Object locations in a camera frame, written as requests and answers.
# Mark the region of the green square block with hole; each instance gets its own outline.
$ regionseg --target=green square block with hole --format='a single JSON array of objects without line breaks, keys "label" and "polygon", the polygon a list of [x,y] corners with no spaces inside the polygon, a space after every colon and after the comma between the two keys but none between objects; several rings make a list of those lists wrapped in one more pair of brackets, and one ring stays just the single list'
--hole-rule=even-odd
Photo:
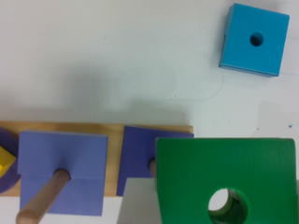
[{"label": "green square block with hole", "polygon": [[[158,139],[163,224],[298,224],[291,139]],[[228,189],[226,205],[208,211]]]}]

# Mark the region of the wooden board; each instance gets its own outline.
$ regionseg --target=wooden board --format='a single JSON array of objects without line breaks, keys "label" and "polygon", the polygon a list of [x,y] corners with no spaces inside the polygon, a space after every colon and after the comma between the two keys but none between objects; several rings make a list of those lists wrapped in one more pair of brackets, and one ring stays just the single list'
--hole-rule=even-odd
[{"label": "wooden board", "polygon": [[[136,125],[139,127],[193,133],[192,126],[167,126],[167,125]],[[76,133],[100,133],[107,134],[107,168],[105,196],[115,197],[118,186],[119,170],[121,164],[121,147],[123,137],[123,124],[99,124],[99,123],[60,123],[60,122],[24,122],[24,121],[0,121],[0,127],[5,128],[19,137],[20,132],[33,129],[59,132]],[[0,196],[20,196],[21,181],[12,189]]]}]

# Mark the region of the wooden dowel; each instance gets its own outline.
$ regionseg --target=wooden dowel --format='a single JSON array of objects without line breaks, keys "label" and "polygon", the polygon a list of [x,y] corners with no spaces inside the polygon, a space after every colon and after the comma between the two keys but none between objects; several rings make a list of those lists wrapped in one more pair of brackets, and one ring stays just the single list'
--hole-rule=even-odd
[{"label": "wooden dowel", "polygon": [[150,170],[151,176],[153,178],[156,178],[156,176],[157,176],[157,166],[156,166],[156,160],[155,159],[152,159],[149,162],[149,170]]},{"label": "wooden dowel", "polygon": [[38,224],[69,179],[70,175],[66,170],[55,172],[47,184],[19,212],[17,224]]}]

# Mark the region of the blue cube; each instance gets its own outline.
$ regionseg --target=blue cube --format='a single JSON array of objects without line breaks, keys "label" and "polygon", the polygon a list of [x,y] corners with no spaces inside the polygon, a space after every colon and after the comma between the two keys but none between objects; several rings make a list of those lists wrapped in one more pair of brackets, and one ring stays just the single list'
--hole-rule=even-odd
[{"label": "blue cube", "polygon": [[220,67],[279,75],[290,16],[233,4],[224,31]]}]

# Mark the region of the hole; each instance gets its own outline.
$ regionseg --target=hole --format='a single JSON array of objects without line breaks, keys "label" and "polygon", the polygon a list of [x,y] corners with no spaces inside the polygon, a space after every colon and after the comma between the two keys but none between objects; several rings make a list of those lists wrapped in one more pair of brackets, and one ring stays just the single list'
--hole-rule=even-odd
[{"label": "hole", "polygon": [[215,224],[242,224],[247,219],[248,207],[239,192],[220,189],[211,197],[208,213]]},{"label": "hole", "polygon": [[263,36],[261,33],[256,32],[250,36],[250,43],[251,45],[258,47],[263,43]]},{"label": "hole", "polygon": [[228,199],[228,190],[220,189],[213,194],[208,203],[209,211],[217,211],[225,206]]}]

